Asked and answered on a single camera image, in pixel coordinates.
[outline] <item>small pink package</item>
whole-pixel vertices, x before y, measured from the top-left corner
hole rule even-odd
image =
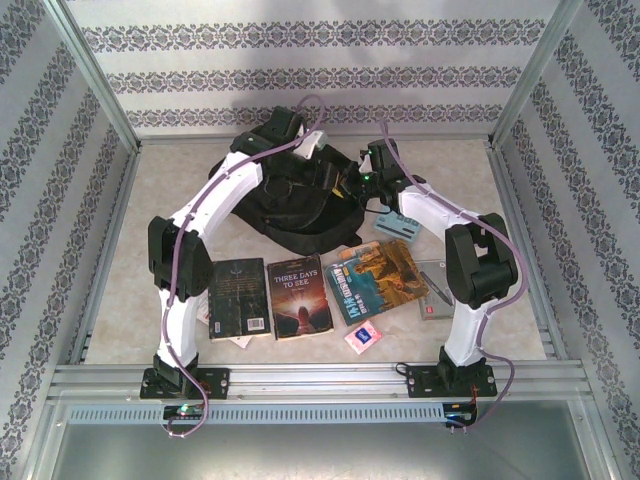
[[[382,333],[367,320],[349,335],[344,337],[358,355],[382,338]]]

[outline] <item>damask pattern border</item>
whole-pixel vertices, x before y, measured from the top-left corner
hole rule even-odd
[[[114,92],[169,93],[347,88],[511,88],[520,67],[276,68],[109,74]]]
[[[636,7],[629,0],[588,0],[587,6],[609,34],[635,81],[640,82],[640,16]]]
[[[85,27],[95,53],[217,48],[534,45],[541,19],[344,20]]]
[[[625,384],[620,380],[620,368],[614,361],[614,353],[609,340],[602,333],[602,322],[593,306],[593,300],[584,283],[584,277],[580,273],[580,265],[575,260],[573,246],[564,222],[559,216],[558,207],[553,200],[551,189],[540,166],[540,159],[522,119],[516,121],[511,129],[511,135],[536,197],[549,240],[555,250],[556,260],[562,270],[562,279],[569,294],[568,298],[574,306],[587,350],[595,366],[596,375],[602,384],[601,389],[606,394],[606,402],[611,411],[612,420],[616,424],[618,436],[624,444],[624,453],[629,459],[633,473],[640,476],[640,452],[637,449],[640,426],[637,423],[637,415],[631,411],[633,405],[631,398],[624,391]],[[509,163],[505,163],[516,191],[520,209],[524,211],[524,204],[516,188],[513,172]]]
[[[31,164],[36,147],[42,140],[45,127],[49,125],[53,111],[65,91],[76,63],[64,43],[60,43],[47,71],[38,82],[29,106],[25,108],[13,136],[7,142],[0,158],[0,223],[4,212],[11,206],[11,199],[26,175],[26,167]]]
[[[640,221],[638,148],[631,142],[626,127],[620,122],[613,104],[571,33],[560,41],[554,54]]]
[[[0,442],[0,476],[5,475],[4,478],[11,478],[11,470],[16,464],[16,455],[22,448],[26,424],[33,414],[33,404],[42,387],[42,375],[45,373],[51,349],[54,347],[60,317],[66,308],[68,294],[73,286],[80,258],[89,238],[91,225],[119,144],[120,139],[113,126],[110,126],[96,160],[92,178],[87,185],[82,206],[76,215],[69,242],[55,276],[55,282],[51,286],[47,308],[42,312],[43,317],[39,322],[34,343],[29,350],[29,360],[24,364],[25,372],[20,377],[19,389],[15,392],[16,400],[9,408],[9,422],[4,424],[4,434]],[[122,170],[118,190],[122,186],[128,162],[129,160],[125,162]],[[109,222],[113,218],[115,206],[116,201],[111,205],[102,239],[103,243]]]
[[[33,278],[40,266],[45,247],[99,110],[98,99],[89,89],[73,119],[71,129],[38,201],[24,243],[18,249],[18,258],[13,262],[14,269],[7,276],[6,284],[2,288],[0,360],[4,360],[5,349],[11,343],[11,332],[22,314],[26,294],[31,290]]]
[[[167,110],[130,110],[134,128],[220,125],[257,125],[266,122],[273,108],[194,108]],[[380,118],[390,122],[495,122],[502,105],[332,105],[327,106],[324,123],[375,123]],[[303,115],[317,118],[319,107],[304,107]]]
[[[578,151],[573,147],[567,127],[547,85],[539,82],[530,98],[553,151],[558,156],[558,165],[565,175],[567,187],[581,213],[585,229],[591,236],[594,252],[600,258],[600,266],[605,269],[604,277],[610,284],[611,293],[615,294],[616,305],[622,311],[621,317],[627,322],[627,332],[634,339],[635,348],[640,349],[640,287],[633,283],[635,278],[629,273],[629,263],[622,257],[622,250],[617,247],[618,240],[610,231],[607,215],[600,207],[587,170],[582,166]]]
[[[0,21],[0,85],[9,77],[16,61],[40,25],[45,12],[39,0],[15,0]]]

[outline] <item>wallpaper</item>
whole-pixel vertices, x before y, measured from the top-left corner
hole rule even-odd
[[[640,477],[640,18],[586,2],[502,146],[570,355]]]
[[[37,0],[0,1],[0,479],[67,358],[129,152]]]
[[[558,0],[74,0],[142,137],[232,135],[327,104],[325,128],[488,134]],[[314,119],[317,105],[305,114]]]

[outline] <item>enclosure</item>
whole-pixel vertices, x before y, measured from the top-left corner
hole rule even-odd
[[[0,478],[640,477],[639,6],[2,1]],[[181,402],[140,398],[160,340],[150,220],[309,93],[330,145],[356,159],[386,119],[412,173],[501,214],[524,256],[527,293],[483,343],[515,379],[467,434],[442,424],[469,398],[412,398],[396,372],[435,365],[451,320],[408,303],[356,355],[330,292],[320,336],[239,348],[196,325],[200,364],[229,373],[193,436],[160,427]],[[390,240],[376,216],[358,234]],[[234,215],[207,248],[296,257]],[[411,255],[444,247],[423,229]]]

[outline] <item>black backpack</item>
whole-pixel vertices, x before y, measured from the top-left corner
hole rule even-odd
[[[213,167],[209,178],[221,164]],[[295,181],[283,171],[270,169],[274,173],[265,173],[260,185],[238,203],[233,213],[299,255],[360,245],[362,239],[356,232],[364,221],[365,210],[360,199],[336,189],[341,178],[357,171],[357,163],[325,145],[312,160],[298,164],[304,172],[297,171],[293,175]]]

